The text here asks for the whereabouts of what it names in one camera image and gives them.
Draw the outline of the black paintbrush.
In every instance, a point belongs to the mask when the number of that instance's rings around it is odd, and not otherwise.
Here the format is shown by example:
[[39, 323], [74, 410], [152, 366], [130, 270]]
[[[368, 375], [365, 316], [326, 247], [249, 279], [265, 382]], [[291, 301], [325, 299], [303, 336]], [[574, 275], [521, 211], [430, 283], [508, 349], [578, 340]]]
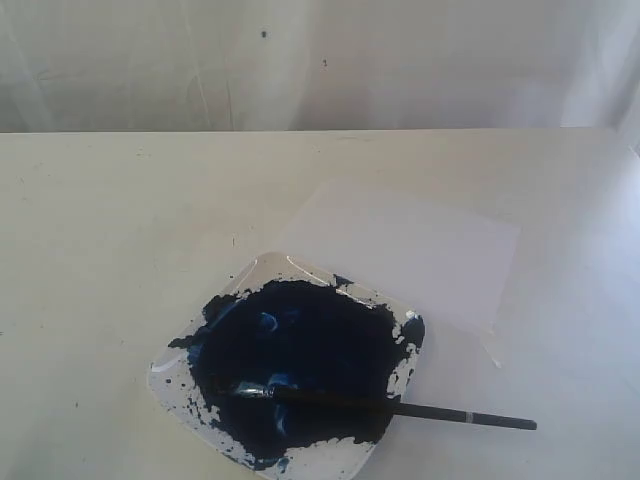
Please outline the black paintbrush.
[[279, 403], [313, 405], [322, 408], [352, 409], [379, 415], [404, 416], [524, 431], [536, 431], [538, 428], [537, 423], [530, 419], [408, 404], [392, 399], [349, 397], [286, 385], [262, 385], [247, 381], [227, 380], [217, 376], [211, 379], [210, 385], [212, 391], [218, 396], [272, 400]]

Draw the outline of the white square paint plate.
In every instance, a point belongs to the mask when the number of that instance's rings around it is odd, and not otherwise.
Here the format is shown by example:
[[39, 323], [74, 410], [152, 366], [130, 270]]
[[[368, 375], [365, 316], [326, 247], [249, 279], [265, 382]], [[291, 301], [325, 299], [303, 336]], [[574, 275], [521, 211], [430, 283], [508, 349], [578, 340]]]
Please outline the white square paint plate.
[[407, 305], [270, 252], [195, 315], [151, 364], [160, 405], [265, 479], [350, 479], [389, 416], [217, 396], [218, 380], [399, 400], [425, 336]]

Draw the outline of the white paper sheet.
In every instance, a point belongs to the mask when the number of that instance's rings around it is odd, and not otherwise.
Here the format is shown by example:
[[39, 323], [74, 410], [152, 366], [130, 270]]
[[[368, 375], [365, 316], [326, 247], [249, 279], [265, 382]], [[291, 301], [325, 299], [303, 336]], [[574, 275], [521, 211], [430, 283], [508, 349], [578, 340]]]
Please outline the white paper sheet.
[[273, 248], [472, 334], [499, 366], [493, 327], [519, 235], [516, 225], [404, 191], [333, 180]]

